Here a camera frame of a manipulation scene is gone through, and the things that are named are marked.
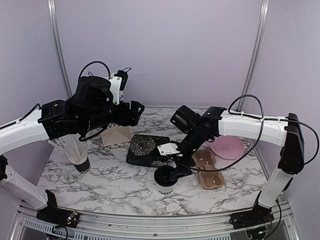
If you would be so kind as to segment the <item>blue checkered paper bag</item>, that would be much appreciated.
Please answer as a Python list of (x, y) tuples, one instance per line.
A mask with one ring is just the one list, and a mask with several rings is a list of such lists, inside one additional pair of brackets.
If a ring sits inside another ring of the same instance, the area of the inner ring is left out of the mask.
[[(126, 67), (120, 70), (129, 72), (131, 69), (131, 67)], [(124, 144), (132, 140), (129, 127), (120, 126), (114, 123), (111, 123), (106, 130), (100, 134), (100, 136), (104, 147)]]

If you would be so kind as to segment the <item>brown cardboard cup carrier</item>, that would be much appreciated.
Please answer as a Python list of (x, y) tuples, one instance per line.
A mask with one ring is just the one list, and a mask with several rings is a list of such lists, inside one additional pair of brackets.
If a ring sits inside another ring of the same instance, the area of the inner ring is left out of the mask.
[[(197, 150), (192, 156), (196, 163), (198, 170), (215, 170), (216, 169), (216, 157), (211, 150), (200, 149)], [(221, 188), (224, 183), (224, 177), (220, 171), (217, 172), (198, 172), (199, 182), (202, 187), (206, 190), (215, 190)]]

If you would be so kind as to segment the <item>white paper coffee cup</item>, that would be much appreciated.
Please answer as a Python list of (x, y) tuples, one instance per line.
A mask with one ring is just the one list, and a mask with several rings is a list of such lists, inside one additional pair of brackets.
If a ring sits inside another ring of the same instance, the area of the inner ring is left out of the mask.
[(168, 195), (173, 192), (177, 181), (160, 182), (155, 180), (156, 191), (162, 195)]

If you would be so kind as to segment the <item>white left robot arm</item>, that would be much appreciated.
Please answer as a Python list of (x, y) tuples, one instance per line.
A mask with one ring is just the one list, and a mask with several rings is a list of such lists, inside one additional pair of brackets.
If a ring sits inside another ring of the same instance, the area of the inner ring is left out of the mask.
[(54, 140), (66, 135), (79, 135), (81, 142), (89, 140), (87, 133), (109, 124), (134, 127), (145, 106), (138, 101), (123, 102), (118, 94), (127, 78), (115, 75), (81, 76), (75, 94), (67, 100), (55, 100), (36, 106), (25, 116), (0, 128), (0, 186), (26, 201), (53, 223), (63, 219), (55, 195), (43, 190), (18, 174), (5, 158), (7, 152), (25, 145)]

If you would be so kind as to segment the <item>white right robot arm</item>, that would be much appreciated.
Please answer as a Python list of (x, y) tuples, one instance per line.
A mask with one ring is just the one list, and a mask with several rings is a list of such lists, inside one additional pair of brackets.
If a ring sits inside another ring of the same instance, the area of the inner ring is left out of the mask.
[(305, 166), (304, 139), (296, 114), (287, 117), (268, 117), (231, 112), (224, 107), (209, 107), (203, 114), (183, 105), (170, 122), (185, 134), (180, 143), (171, 144), (170, 155), (178, 165), (195, 170), (192, 156), (208, 140), (219, 137), (240, 137), (256, 144), (260, 141), (281, 147), (280, 160), (267, 184), (257, 197), (257, 206), (248, 212), (247, 219), (258, 224), (267, 216), (280, 194), (289, 186), (294, 175)]

